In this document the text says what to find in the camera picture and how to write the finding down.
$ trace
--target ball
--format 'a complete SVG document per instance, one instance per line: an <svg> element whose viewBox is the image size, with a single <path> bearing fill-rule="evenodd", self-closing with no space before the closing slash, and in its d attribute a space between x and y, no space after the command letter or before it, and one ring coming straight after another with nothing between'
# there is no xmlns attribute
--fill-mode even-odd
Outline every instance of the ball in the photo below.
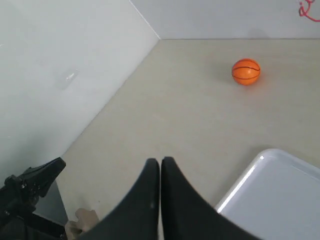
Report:
<svg viewBox="0 0 320 240"><path fill-rule="evenodd" d="M259 64L250 58L244 58L237 61L232 67L232 77L242 85L255 83L260 76Z"/></svg>

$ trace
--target white tray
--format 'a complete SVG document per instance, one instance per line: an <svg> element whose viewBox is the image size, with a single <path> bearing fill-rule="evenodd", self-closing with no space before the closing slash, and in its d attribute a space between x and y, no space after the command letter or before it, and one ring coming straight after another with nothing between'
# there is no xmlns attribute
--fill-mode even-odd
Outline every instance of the white tray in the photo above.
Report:
<svg viewBox="0 0 320 240"><path fill-rule="evenodd" d="M320 169L265 150L216 210L263 240L320 240Z"/></svg>

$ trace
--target beige floor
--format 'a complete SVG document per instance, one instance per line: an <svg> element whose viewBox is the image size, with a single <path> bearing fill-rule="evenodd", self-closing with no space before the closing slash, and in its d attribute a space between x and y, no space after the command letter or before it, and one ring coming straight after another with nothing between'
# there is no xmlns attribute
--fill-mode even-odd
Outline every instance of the beige floor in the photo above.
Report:
<svg viewBox="0 0 320 240"><path fill-rule="evenodd" d="M245 57L262 69L247 87L231 78ZM105 216L150 157L175 157L213 206L264 149L320 167L319 73L319 40L160 41L63 156L69 218Z"/></svg>

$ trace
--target white wall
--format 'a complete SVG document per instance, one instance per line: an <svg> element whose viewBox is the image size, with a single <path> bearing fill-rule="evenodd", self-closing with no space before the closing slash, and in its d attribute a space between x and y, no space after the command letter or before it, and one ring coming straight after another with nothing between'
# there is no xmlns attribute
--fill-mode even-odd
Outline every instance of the white wall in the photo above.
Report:
<svg viewBox="0 0 320 240"><path fill-rule="evenodd" d="M320 38L305 0L132 0L162 39ZM309 15L320 20L320 0Z"/></svg>
<svg viewBox="0 0 320 240"><path fill-rule="evenodd" d="M157 41L128 0L0 1L0 185L61 156Z"/></svg>

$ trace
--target red marking on wall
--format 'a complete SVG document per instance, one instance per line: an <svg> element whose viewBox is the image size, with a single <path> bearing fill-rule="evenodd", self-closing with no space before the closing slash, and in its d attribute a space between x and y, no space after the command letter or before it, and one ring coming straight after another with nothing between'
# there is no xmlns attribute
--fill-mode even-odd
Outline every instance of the red marking on wall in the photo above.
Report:
<svg viewBox="0 0 320 240"><path fill-rule="evenodd" d="M315 19L311 16L309 16L309 10L311 8L311 5L316 1L316 0L304 0L308 4L308 8L305 10L305 7L303 6L303 2L300 2L300 8L299 8L299 15L300 17L306 17L310 19L311 21L314 22L320 22L320 19Z"/></svg>

